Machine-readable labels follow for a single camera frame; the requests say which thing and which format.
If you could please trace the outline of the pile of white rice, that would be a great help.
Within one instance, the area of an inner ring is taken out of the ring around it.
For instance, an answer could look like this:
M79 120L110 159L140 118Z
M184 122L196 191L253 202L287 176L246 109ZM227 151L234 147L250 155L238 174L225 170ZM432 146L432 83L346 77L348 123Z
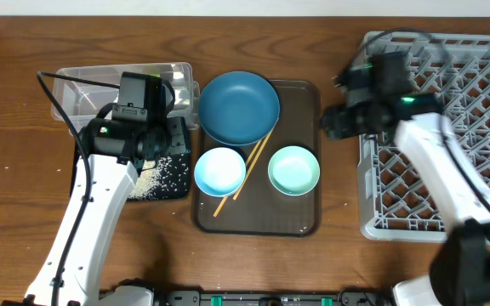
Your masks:
M146 161L129 201L177 200L188 195L191 186L191 156L181 154Z

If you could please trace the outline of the light blue bowl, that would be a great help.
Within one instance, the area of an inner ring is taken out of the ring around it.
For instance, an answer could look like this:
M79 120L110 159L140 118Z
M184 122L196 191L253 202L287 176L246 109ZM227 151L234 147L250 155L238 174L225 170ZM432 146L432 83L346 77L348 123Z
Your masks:
M245 161L235 150L214 148L203 153L195 166L197 187L206 195L225 197L234 194L246 175Z

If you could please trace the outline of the dark blue plate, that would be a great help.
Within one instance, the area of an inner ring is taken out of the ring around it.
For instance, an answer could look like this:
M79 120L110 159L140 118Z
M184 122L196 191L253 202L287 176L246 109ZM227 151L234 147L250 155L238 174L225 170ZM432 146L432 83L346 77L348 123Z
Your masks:
M212 139L244 146L264 138L277 124L281 106L275 88L248 71L219 75L203 89L199 122Z

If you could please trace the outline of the mint green bowl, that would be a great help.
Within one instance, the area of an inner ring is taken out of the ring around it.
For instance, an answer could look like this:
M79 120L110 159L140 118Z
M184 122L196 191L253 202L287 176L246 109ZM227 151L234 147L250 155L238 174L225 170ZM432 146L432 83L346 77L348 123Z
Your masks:
M270 159L268 178L286 196L303 196L312 191L321 176L315 155L301 146L286 146Z

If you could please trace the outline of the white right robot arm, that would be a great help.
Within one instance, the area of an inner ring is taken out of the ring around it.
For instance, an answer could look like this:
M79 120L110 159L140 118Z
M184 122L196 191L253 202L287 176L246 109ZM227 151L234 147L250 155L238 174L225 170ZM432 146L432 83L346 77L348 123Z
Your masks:
M442 217L447 238L426 276L392 289L397 305L490 303L490 188L456 140L434 93L415 93L402 52L349 63L334 80L347 102L321 119L330 139L392 132Z

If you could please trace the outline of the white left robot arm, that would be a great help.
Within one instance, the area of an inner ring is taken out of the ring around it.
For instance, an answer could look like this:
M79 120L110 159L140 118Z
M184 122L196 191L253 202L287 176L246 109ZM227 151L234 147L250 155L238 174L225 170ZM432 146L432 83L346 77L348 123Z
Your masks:
M101 295L101 275L117 221L145 162L190 151L182 117L171 117L177 98L169 80L124 72L118 100L76 129L47 90L75 139L75 178L54 244L22 305L156 305L156 290L142 280L121 282Z

